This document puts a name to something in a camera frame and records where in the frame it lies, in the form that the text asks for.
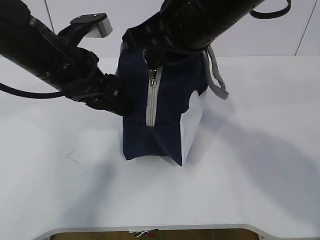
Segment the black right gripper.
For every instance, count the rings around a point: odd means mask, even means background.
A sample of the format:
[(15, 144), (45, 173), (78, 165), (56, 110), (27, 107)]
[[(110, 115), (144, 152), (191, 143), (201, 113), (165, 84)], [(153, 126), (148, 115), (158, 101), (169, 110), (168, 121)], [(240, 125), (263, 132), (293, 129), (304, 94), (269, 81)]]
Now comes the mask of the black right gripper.
[(167, 55), (194, 55), (234, 25), (238, 0), (166, 0), (143, 23), (126, 30), (122, 40), (130, 51), (152, 50), (161, 54), (150, 65), (163, 64)]

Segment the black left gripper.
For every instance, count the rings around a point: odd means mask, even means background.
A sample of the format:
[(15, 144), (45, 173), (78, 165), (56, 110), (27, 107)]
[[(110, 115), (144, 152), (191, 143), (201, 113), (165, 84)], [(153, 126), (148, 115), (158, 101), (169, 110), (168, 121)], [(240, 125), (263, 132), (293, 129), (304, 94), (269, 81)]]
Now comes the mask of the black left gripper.
[(99, 58), (93, 52), (83, 48), (78, 50), (81, 59), (76, 69), (82, 73), (62, 87), (63, 95), (94, 110), (128, 116), (133, 104), (125, 93), (122, 80), (114, 74), (103, 73), (98, 67)]

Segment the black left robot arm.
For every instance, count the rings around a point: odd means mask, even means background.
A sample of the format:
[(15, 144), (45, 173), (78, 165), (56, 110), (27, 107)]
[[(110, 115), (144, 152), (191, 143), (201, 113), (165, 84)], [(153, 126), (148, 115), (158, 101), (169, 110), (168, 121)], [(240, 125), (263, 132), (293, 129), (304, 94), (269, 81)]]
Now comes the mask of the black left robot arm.
[(66, 97), (95, 110), (129, 115), (133, 106), (123, 82), (114, 74), (103, 73), (97, 55), (79, 47), (89, 32), (104, 38), (112, 30), (108, 16), (95, 13), (74, 18), (55, 34), (31, 14), (23, 1), (1, 1), (0, 54), (54, 87), (55, 92), (22, 91), (5, 84), (0, 86), (1, 91), (28, 99)]

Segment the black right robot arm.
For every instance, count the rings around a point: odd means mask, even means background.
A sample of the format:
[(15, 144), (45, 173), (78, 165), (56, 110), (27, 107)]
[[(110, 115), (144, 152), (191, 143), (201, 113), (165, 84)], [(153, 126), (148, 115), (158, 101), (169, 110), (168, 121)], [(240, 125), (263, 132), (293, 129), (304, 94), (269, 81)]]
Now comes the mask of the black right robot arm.
[(146, 51), (150, 69), (204, 51), (218, 36), (261, 4), (260, 0), (165, 0), (159, 12), (126, 30), (128, 51)]

